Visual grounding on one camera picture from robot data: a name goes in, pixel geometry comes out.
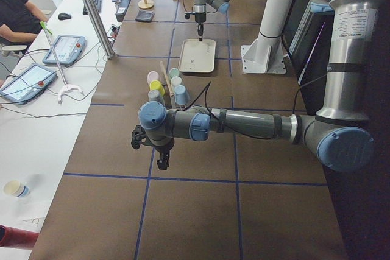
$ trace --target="person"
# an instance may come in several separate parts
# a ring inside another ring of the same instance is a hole
[[[29,0],[0,0],[0,37],[5,45],[30,45],[40,32],[44,13]]]

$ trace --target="green handle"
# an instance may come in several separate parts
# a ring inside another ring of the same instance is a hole
[[[47,27],[46,23],[44,21],[39,22],[41,24],[42,29],[47,30],[51,35],[53,34]]]

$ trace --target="wooden stick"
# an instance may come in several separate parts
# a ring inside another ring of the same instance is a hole
[[[169,81],[169,77],[168,77],[168,75],[166,73],[166,70],[165,70],[165,67],[164,67],[164,63],[162,61],[160,61],[160,69],[161,69],[161,71],[164,74],[165,82],[166,82],[166,85],[168,86],[169,96],[171,98],[172,109],[176,109],[175,94],[174,94],[174,92],[172,90],[171,82]]]

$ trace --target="black shirt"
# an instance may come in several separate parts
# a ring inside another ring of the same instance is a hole
[[[0,0],[0,26],[6,24],[14,32],[39,33],[40,20],[24,6],[28,0]]]

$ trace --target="computer mouse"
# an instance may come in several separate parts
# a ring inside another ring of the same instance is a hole
[[[70,19],[70,18],[72,18],[72,16],[71,16],[69,13],[62,12],[62,13],[60,13],[60,14],[58,15],[58,19],[59,19],[60,21],[64,21],[64,20]]]

